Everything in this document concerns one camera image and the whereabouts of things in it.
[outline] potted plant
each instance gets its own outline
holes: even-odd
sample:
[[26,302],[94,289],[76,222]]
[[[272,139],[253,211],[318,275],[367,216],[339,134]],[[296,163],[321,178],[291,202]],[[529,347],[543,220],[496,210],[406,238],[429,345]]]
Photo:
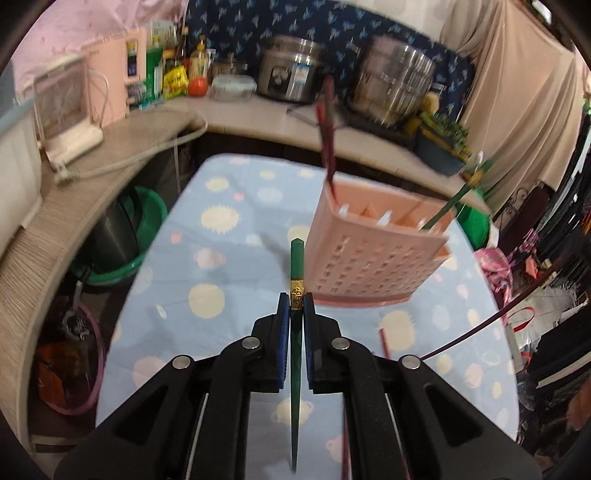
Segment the potted plant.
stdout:
[[447,115],[422,113],[414,151],[433,170],[451,177],[471,155],[467,136],[468,130]]

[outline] navy curtain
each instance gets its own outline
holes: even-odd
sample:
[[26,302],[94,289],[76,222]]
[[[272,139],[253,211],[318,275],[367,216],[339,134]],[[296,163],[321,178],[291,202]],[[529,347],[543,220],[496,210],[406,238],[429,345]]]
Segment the navy curtain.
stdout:
[[474,78],[470,61],[394,20],[331,0],[190,0],[187,14],[191,39],[207,36],[218,54],[236,53],[256,79],[263,51],[272,35],[290,35],[326,45],[327,62],[335,68],[339,96],[351,85],[356,51],[372,35],[389,35],[422,51],[437,63],[435,81],[447,86],[441,111],[455,118]]

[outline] metal screw head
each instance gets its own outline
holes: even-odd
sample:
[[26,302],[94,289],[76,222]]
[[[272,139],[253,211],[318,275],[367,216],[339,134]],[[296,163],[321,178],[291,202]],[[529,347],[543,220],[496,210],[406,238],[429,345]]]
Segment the metal screw head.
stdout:
[[337,350],[347,350],[347,348],[349,348],[350,343],[346,338],[338,337],[331,342],[331,345],[333,346],[333,348],[336,348]]
[[255,348],[259,348],[261,346],[261,341],[256,337],[246,337],[242,341],[242,346],[247,350],[254,350]]
[[416,370],[418,367],[421,366],[421,359],[414,355],[404,355],[402,360],[400,360],[402,366],[408,368],[409,370]]
[[191,365],[191,358],[187,355],[179,355],[173,359],[173,367],[177,370],[187,368],[189,365]]

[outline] blue planter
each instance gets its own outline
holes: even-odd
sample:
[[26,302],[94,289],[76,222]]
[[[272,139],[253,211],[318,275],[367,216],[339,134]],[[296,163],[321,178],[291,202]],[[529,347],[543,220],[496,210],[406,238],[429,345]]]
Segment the blue planter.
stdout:
[[433,170],[447,177],[455,175],[465,165],[462,160],[442,149],[431,139],[425,137],[421,128],[417,131],[414,152],[423,163],[426,163]]

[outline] tomato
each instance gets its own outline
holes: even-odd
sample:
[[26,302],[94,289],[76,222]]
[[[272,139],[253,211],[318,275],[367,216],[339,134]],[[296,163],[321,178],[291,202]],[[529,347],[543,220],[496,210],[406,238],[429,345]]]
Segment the tomato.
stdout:
[[207,93],[208,88],[207,78],[197,77],[189,83],[189,95],[192,97],[202,97]]

